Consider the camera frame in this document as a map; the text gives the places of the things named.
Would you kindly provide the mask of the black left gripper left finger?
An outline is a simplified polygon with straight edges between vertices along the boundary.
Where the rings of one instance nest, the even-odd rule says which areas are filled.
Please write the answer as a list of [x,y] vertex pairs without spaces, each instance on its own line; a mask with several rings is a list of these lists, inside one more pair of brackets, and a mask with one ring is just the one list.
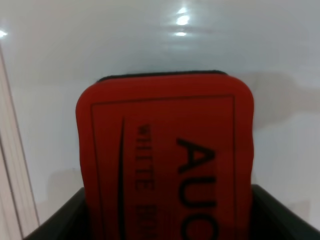
[[26,240],[89,240],[90,238],[91,227],[83,187],[46,222],[25,237]]

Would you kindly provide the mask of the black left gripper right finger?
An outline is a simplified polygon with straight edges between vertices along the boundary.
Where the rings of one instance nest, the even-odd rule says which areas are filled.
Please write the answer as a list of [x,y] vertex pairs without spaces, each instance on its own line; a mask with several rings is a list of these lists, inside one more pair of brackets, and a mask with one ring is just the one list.
[[257,184],[251,186],[250,240],[320,240],[320,231]]

